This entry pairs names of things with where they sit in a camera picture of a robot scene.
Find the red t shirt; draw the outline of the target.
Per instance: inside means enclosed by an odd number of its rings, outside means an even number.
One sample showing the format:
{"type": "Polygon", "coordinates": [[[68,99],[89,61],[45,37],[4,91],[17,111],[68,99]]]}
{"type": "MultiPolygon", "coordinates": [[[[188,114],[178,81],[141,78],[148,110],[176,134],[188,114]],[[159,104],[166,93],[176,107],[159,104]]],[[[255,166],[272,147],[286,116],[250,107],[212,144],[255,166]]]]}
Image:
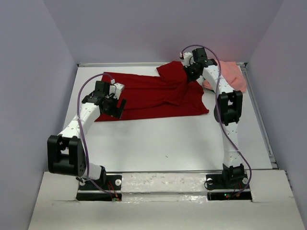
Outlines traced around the red t shirt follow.
{"type": "Polygon", "coordinates": [[[121,120],[206,115],[203,87],[189,82],[180,61],[157,67],[158,76],[111,72],[125,86],[120,99],[126,105],[121,120]]]}

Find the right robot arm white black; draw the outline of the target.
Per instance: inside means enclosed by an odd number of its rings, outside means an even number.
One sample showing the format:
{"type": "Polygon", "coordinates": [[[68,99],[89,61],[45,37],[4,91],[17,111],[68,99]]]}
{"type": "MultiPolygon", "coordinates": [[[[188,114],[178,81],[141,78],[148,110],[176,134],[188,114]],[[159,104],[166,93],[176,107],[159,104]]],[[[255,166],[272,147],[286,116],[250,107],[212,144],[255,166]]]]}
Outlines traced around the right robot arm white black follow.
{"type": "Polygon", "coordinates": [[[214,118],[219,124],[223,138],[224,159],[220,174],[206,176],[204,185],[208,190],[242,188],[248,181],[244,163],[246,159],[238,147],[238,123],[242,115],[243,93],[236,91],[222,76],[218,57],[209,59],[206,47],[196,46],[192,52],[182,50],[180,59],[189,81],[204,78],[215,93],[214,118]]]}

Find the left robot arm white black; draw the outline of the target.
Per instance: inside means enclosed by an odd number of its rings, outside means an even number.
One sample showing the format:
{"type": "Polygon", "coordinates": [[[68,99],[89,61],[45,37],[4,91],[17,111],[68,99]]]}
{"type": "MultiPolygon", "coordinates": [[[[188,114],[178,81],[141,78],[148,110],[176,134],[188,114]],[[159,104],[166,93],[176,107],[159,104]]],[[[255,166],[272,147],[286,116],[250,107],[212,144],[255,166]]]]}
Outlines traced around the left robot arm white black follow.
{"type": "Polygon", "coordinates": [[[127,102],[120,99],[124,88],[114,80],[97,81],[94,90],[78,100],[76,116],[59,134],[47,140],[50,173],[87,179],[95,189],[106,185],[105,167],[89,161],[85,136],[100,115],[121,118],[127,102]]]}

